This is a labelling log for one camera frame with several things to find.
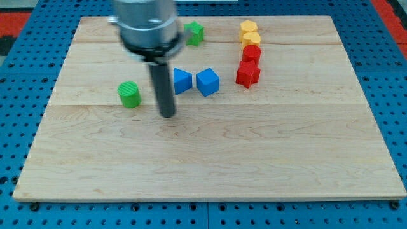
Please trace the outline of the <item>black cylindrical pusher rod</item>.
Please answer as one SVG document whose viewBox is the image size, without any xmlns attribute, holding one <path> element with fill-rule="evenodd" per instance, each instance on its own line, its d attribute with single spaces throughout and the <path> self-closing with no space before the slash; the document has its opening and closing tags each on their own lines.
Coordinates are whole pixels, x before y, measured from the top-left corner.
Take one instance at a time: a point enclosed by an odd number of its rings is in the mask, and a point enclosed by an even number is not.
<svg viewBox="0 0 407 229">
<path fill-rule="evenodd" d="M 148 65 L 151 81 L 155 91 L 159 113 L 164 118 L 171 118 L 176 113 L 174 91 L 171 85 L 169 67 L 164 64 Z"/>
</svg>

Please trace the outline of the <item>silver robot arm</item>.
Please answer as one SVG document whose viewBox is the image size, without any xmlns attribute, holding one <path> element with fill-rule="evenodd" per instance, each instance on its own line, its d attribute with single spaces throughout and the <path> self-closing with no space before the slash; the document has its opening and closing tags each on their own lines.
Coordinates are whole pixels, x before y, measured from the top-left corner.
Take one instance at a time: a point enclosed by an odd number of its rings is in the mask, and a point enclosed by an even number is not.
<svg viewBox="0 0 407 229">
<path fill-rule="evenodd" d="M 176 113 L 169 60 L 177 55 L 186 37 L 173 0 L 112 0 L 115 24 L 123 46 L 147 63 L 162 117 Z"/>
</svg>

